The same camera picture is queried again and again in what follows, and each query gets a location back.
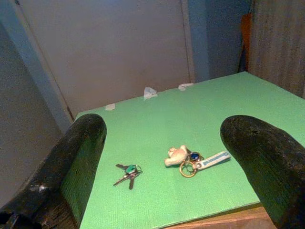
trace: blue bead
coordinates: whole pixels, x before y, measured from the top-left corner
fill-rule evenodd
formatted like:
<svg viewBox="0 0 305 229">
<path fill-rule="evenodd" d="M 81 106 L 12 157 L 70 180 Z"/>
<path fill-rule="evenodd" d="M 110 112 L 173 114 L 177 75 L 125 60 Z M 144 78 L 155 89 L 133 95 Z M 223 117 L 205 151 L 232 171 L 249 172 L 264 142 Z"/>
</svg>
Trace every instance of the blue bead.
<svg viewBox="0 0 305 229">
<path fill-rule="evenodd" d="M 198 160 L 200 155 L 198 153 L 191 153 L 191 159 L 192 160 Z"/>
</svg>

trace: white figurine keychain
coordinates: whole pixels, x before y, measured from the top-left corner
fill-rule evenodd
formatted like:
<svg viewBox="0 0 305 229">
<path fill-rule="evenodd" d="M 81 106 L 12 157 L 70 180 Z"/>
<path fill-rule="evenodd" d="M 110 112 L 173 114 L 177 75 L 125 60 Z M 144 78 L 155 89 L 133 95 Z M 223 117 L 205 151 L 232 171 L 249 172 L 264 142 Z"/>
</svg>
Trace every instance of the white figurine keychain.
<svg viewBox="0 0 305 229">
<path fill-rule="evenodd" d="M 182 176 L 187 178 L 195 176 L 199 170 L 216 165 L 231 157 L 227 151 L 222 151 L 214 156 L 204 159 L 199 153 L 189 151 L 185 145 L 180 146 L 178 149 L 174 147 L 170 148 L 168 156 L 170 158 L 164 160 L 165 165 L 167 167 L 171 165 L 180 165 L 180 173 Z"/>
</svg>

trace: brass key ring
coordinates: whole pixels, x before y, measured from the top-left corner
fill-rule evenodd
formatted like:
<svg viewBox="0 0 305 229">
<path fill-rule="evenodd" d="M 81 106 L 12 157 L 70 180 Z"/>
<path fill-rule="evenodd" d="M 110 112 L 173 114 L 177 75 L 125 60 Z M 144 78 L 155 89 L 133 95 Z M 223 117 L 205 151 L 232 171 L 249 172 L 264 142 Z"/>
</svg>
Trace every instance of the brass key ring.
<svg viewBox="0 0 305 229">
<path fill-rule="evenodd" d="M 182 170 L 182 167 L 186 164 L 191 164 L 192 165 L 192 168 L 194 168 L 195 164 L 191 161 L 183 161 L 181 164 L 180 164 L 180 167 L 179 167 L 179 171 L 181 173 L 182 176 L 184 177 L 187 177 L 187 178 L 190 178 L 190 177 L 193 177 L 195 176 L 196 172 L 197 172 L 197 169 L 195 168 L 192 173 L 190 175 L 187 175 L 185 173 L 183 173 L 183 170 Z"/>
</svg>

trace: white door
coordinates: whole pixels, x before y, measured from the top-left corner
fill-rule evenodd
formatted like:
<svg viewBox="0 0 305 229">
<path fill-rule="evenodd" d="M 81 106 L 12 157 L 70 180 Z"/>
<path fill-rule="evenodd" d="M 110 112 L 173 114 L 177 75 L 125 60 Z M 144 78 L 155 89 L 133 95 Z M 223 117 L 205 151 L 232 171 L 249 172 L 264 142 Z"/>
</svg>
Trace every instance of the white door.
<svg viewBox="0 0 305 229">
<path fill-rule="evenodd" d="M 73 116 L 190 81 L 180 0 L 19 0 Z"/>
</svg>

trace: metal key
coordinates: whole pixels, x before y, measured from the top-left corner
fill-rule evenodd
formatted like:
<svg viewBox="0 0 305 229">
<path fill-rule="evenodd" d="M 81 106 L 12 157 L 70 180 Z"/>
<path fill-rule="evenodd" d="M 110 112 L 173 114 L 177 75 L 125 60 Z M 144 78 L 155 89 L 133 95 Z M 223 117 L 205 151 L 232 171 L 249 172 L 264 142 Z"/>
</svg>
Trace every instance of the metal key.
<svg viewBox="0 0 305 229">
<path fill-rule="evenodd" d="M 142 173 L 141 170 L 138 170 L 137 169 L 137 165 L 129 165 L 129 166 L 123 166 L 123 165 L 120 165 L 120 164 L 117 164 L 116 165 L 117 167 L 121 168 L 121 169 L 124 169 L 125 171 L 125 175 L 119 179 L 113 186 L 116 186 L 118 185 L 119 183 L 129 179 L 130 180 L 130 183 L 129 183 L 129 189 L 131 190 L 133 188 L 133 184 L 134 184 L 134 179 Z"/>
</svg>

